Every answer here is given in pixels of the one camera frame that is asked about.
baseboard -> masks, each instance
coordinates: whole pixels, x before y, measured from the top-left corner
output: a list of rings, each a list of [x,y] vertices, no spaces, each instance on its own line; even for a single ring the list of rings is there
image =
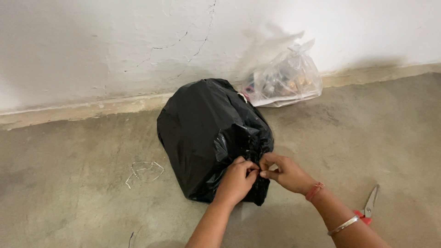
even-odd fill
[[[323,87],[327,88],[381,82],[428,72],[441,73],[441,63],[336,71],[326,73],[322,76],[322,79]],[[10,130],[57,120],[82,120],[109,114],[159,109],[164,106],[172,95],[173,93],[145,95],[0,113],[0,130]]]

person's right hand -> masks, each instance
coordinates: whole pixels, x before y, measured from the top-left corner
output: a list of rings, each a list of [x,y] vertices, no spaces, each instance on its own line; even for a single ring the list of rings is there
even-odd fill
[[[268,170],[270,166],[276,164],[278,169]],[[275,153],[265,153],[259,162],[263,178],[273,179],[285,189],[306,195],[308,191],[317,183],[308,173],[290,158],[280,156]]]

concrete floor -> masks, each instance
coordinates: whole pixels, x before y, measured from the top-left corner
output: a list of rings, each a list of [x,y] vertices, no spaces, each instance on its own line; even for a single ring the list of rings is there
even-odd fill
[[[261,109],[275,152],[349,207],[381,185],[371,227],[394,247],[441,247],[441,74],[328,88]],[[183,247],[207,205],[186,200],[156,135],[159,110],[0,131],[0,247]],[[124,182],[134,161],[165,168]],[[159,168],[141,171],[153,179]],[[235,208],[223,247],[333,247],[300,195],[272,182]]]

person's left hand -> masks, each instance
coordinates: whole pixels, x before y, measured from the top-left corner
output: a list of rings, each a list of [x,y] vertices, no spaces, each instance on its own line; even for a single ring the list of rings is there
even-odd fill
[[[247,195],[258,175],[259,166],[243,157],[236,158],[222,177],[213,203],[233,208]]]

white string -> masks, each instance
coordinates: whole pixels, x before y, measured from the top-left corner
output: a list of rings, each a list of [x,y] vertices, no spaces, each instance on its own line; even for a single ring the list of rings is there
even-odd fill
[[[146,164],[150,164],[150,168],[142,168],[142,169],[134,170],[134,169],[133,169],[133,165],[134,165],[134,164],[138,164],[138,163],[146,163]],[[160,165],[159,165],[158,163],[156,163],[156,162],[133,162],[133,163],[132,163],[132,166],[131,166],[131,168],[132,168],[132,172],[133,172],[133,173],[132,173],[132,174],[129,176],[129,178],[127,178],[127,180],[126,180],[126,184],[127,184],[127,186],[129,186],[129,189],[132,189],[132,188],[130,187],[130,185],[129,185],[127,182],[129,181],[130,177],[133,176],[133,175],[135,175],[135,177],[138,178],[138,179],[141,180],[141,181],[148,182],[148,181],[146,181],[146,180],[143,180],[143,179],[139,178],[138,175],[136,174],[136,172],[137,172],[137,171],[140,171],[140,170],[143,170],[143,169],[151,169],[151,168],[153,168],[153,165],[157,165],[157,166],[159,166],[159,167],[162,168],[161,173],[160,173],[157,177],[155,177],[155,179],[152,180],[152,181],[155,181],[155,180],[156,180],[160,175],[162,175],[162,173],[164,172],[164,167],[160,166]]]

